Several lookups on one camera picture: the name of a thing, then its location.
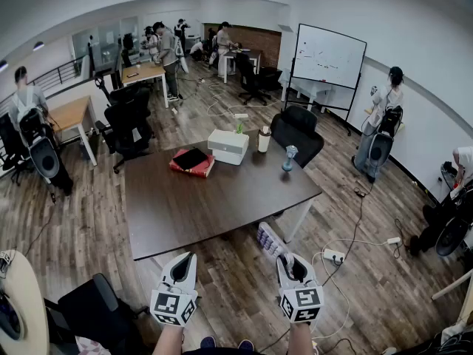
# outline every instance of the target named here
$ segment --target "desk lamp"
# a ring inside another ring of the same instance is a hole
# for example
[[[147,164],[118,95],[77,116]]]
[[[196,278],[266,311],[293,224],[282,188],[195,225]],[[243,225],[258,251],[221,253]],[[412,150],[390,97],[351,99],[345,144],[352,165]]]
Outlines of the desk lamp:
[[[299,150],[294,145],[289,145],[288,147],[286,147],[287,160],[285,163],[282,164],[282,169],[288,172],[293,169],[293,165],[290,164],[290,160],[294,158],[298,152]]]

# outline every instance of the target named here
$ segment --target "gray shirt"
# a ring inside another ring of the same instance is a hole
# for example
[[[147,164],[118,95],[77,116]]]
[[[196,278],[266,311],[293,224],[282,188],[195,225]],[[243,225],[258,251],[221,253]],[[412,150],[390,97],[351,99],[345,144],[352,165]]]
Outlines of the gray shirt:
[[[44,97],[44,93],[40,87],[28,86],[27,88],[21,88],[17,90],[16,93],[18,94],[18,98],[21,102],[23,102],[24,105],[26,105],[28,88],[33,88],[33,104],[38,107],[41,107],[43,109],[44,114],[46,115],[48,112],[46,98]],[[16,130],[18,130],[18,108],[15,103],[13,103],[13,101],[10,102],[10,109],[8,111],[8,114],[10,116],[10,120],[12,121],[13,126]]]
[[[169,50],[168,53],[165,56],[163,56],[163,66],[168,66],[170,64],[173,64],[177,60],[174,47],[175,47],[174,35],[169,30],[167,30],[161,36],[161,42],[160,42],[160,53],[162,51]]]

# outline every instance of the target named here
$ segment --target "power strip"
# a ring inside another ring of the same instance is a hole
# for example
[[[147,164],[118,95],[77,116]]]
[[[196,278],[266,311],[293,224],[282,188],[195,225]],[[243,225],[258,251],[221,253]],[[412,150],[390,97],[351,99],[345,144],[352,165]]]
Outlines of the power strip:
[[[324,259],[332,260],[337,265],[341,265],[345,260],[345,254],[328,248],[324,251]]]

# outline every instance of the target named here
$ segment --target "dark brown table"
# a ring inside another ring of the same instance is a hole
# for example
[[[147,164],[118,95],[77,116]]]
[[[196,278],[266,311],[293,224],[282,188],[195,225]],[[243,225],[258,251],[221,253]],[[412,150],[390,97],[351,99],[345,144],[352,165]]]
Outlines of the dark brown table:
[[[271,138],[268,152],[256,150],[257,130],[239,166],[215,161],[205,178],[172,171],[179,149],[193,146],[210,154],[207,141],[156,152],[125,163],[126,220],[134,260],[216,237],[298,204],[289,242],[321,189],[293,162],[285,172],[286,151]]]

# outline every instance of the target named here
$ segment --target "railing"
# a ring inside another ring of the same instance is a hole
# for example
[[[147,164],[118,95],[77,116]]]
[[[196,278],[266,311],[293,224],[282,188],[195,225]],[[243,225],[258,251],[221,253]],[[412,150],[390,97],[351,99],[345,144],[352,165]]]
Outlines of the railing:
[[[66,83],[70,79],[77,78],[81,74],[83,58],[84,57],[77,58],[73,61],[62,64],[61,66],[38,76],[35,80],[30,81],[28,85],[39,86],[43,92],[45,92],[59,84]],[[13,93],[0,101],[0,111],[3,111],[2,107],[7,105],[7,102],[12,96]]]

